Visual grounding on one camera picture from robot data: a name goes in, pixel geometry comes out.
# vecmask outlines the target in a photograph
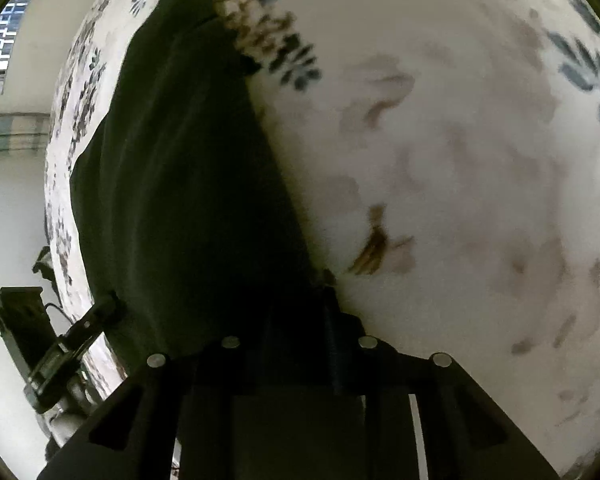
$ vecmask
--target dark green blanket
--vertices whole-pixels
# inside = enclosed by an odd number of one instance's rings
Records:
[[[160,0],[135,34],[71,197],[94,297],[126,306],[106,334],[128,370],[197,352],[253,321],[263,295],[308,287],[292,205],[211,0]]]

